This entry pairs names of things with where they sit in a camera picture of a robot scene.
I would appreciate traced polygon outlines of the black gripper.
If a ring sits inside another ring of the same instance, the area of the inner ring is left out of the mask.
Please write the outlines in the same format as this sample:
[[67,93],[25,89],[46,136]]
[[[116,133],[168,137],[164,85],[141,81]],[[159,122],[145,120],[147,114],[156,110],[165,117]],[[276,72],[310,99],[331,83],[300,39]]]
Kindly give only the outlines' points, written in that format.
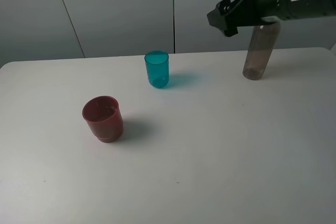
[[207,14],[210,26],[231,37],[238,33],[237,28],[267,23],[267,16],[280,0],[222,0]]

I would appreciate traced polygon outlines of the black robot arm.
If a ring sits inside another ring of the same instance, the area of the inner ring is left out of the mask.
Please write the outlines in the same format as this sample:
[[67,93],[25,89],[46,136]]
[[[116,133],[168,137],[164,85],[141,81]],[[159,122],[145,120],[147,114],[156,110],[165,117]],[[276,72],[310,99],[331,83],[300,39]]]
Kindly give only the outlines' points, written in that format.
[[335,0],[222,0],[207,14],[210,26],[225,36],[239,27],[335,15]]

